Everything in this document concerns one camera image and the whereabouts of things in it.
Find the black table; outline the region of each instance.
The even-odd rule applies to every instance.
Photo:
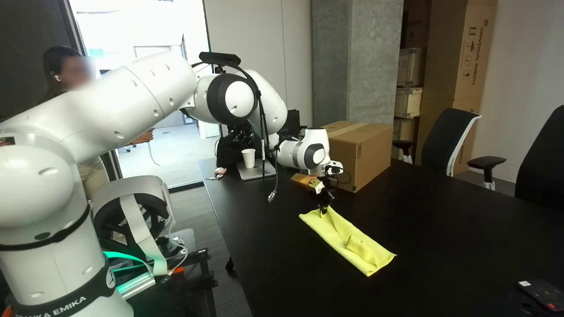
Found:
[[[210,177],[214,160],[199,167]],[[564,214],[395,160],[332,204],[398,255],[367,278],[298,218],[315,203],[294,172],[281,170],[271,204],[236,170],[205,180],[255,317],[520,316],[508,304],[517,281],[564,288]]]

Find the cable connector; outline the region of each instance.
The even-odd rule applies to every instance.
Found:
[[[274,197],[276,197],[276,191],[273,191],[272,193],[270,193],[270,195],[268,196],[268,202],[272,202],[274,200]]]

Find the yellow cloth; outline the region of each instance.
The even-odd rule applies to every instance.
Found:
[[[371,276],[395,257],[331,207],[324,215],[316,209],[299,217],[366,276]]]

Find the universal robots box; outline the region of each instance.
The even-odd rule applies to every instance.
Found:
[[[338,187],[358,192],[390,166],[391,125],[337,121],[323,126],[331,160],[343,163]]]

